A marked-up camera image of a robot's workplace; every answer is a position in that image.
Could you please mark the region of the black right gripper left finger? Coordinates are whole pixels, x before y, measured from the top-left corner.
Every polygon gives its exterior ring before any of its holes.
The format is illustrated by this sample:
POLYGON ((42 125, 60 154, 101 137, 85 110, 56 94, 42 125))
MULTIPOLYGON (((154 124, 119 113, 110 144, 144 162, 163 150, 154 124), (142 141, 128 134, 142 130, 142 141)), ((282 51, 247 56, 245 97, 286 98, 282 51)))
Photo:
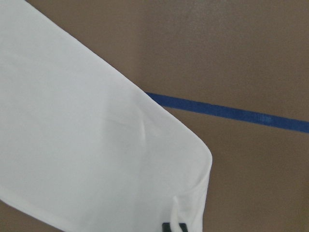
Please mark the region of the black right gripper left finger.
POLYGON ((162 232, 171 232, 170 223, 162 223, 162 232))

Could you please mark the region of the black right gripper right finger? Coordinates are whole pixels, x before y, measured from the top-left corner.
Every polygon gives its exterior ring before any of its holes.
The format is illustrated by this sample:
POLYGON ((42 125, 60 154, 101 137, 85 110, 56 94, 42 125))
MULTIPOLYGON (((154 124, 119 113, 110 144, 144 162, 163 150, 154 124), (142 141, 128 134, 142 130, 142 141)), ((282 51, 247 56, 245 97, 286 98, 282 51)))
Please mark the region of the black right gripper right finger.
POLYGON ((180 226, 182 232, 187 232, 187 225, 185 223, 180 223, 179 226, 180 226))

